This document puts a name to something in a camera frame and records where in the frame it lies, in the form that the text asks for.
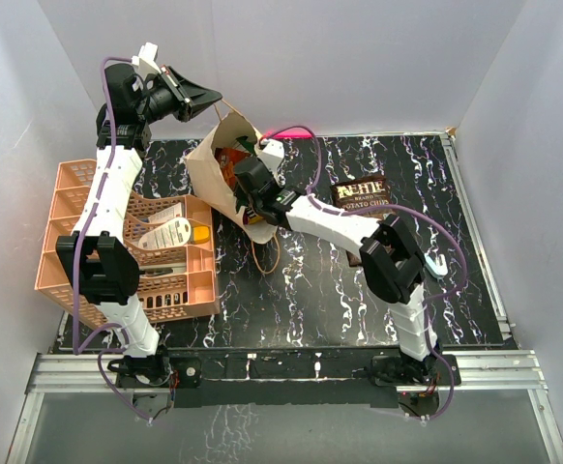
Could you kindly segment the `brown paper bag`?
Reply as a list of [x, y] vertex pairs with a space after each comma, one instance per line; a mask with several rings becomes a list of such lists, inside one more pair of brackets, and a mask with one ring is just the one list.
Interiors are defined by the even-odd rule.
[[221, 152], [236, 148], [238, 139], [246, 137], [256, 143], [261, 132], [234, 106], [185, 157], [193, 193], [211, 208], [238, 225], [249, 237], [251, 244], [277, 244], [278, 228], [260, 218], [255, 222], [246, 218], [249, 206], [241, 204], [236, 194], [239, 186], [234, 178], [234, 160], [222, 161]]

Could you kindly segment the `brown kettle chips bag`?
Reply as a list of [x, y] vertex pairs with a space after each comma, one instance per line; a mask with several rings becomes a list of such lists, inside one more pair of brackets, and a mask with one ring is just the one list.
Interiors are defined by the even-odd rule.
[[339, 182], [330, 186], [333, 205], [352, 214], [358, 210], [369, 210], [362, 213], [368, 218], [383, 218], [392, 213], [386, 208], [391, 202], [391, 190], [384, 175], [372, 174], [350, 181]]

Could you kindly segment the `small white blue clip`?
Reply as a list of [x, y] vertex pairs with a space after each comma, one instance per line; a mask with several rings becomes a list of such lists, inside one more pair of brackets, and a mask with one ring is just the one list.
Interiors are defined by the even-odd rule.
[[448, 266], [443, 254], [437, 254], [435, 257], [425, 254], [426, 268], [434, 279], [443, 279], [448, 274]]

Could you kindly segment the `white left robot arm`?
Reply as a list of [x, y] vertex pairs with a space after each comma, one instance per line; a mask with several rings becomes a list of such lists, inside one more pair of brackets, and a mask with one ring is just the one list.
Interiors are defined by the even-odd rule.
[[96, 120], [95, 174], [80, 218], [57, 239], [56, 252], [73, 288], [73, 319], [85, 300], [105, 317], [102, 330], [114, 332], [121, 343], [123, 357], [110, 371], [164, 386], [175, 375], [137, 296], [140, 269], [124, 243], [124, 221], [151, 124], [168, 115], [189, 122], [222, 94], [142, 60], [106, 58], [101, 78], [105, 102]]

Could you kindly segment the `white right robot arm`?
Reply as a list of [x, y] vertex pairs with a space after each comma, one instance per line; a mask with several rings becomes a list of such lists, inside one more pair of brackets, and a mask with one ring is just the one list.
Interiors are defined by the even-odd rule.
[[281, 186], [257, 157], [233, 168], [236, 184], [268, 224], [312, 235], [360, 259], [373, 295], [389, 305], [400, 353], [371, 369], [375, 382], [426, 385], [437, 381], [438, 338], [425, 303], [426, 260], [400, 217], [352, 215]]

